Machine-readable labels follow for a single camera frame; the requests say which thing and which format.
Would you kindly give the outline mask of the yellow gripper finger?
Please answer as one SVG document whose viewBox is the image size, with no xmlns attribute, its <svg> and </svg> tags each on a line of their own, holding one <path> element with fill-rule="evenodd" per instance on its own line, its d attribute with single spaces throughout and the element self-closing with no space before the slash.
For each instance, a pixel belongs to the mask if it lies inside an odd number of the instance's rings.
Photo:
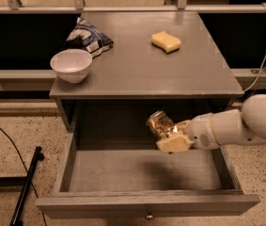
<svg viewBox="0 0 266 226">
<path fill-rule="evenodd" d="M 176 124 L 176 128 L 178 131 L 184 131 L 188 124 L 190 123 L 191 121 L 190 120 L 186 120 L 186 121 L 180 121 Z"/>
<path fill-rule="evenodd" d="M 158 140 L 156 144 L 158 149 L 164 153 L 179 153 L 188 151 L 194 142 L 182 131 L 178 131 L 167 138 Z"/>
</svg>

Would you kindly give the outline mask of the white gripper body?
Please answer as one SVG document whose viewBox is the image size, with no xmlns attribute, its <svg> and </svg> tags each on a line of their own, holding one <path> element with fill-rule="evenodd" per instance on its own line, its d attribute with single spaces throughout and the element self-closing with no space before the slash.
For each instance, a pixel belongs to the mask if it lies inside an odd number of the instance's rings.
<svg viewBox="0 0 266 226">
<path fill-rule="evenodd" d="M 196 116 L 187 125 L 185 132 L 199 150 L 215 150 L 219 144 L 212 129 L 212 113 Z"/>
</svg>

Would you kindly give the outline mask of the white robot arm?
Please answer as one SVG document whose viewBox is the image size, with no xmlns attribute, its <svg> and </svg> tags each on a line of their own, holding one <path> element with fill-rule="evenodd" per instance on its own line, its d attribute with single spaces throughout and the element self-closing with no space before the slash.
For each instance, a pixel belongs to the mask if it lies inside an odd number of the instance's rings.
<svg viewBox="0 0 266 226">
<path fill-rule="evenodd" d="M 228 144 L 266 144 L 266 94 L 248 98 L 241 109 L 199 115 L 175 125 L 176 131 L 156 142 L 164 153 L 186 152 L 194 147 L 215 150 Z"/>
</svg>

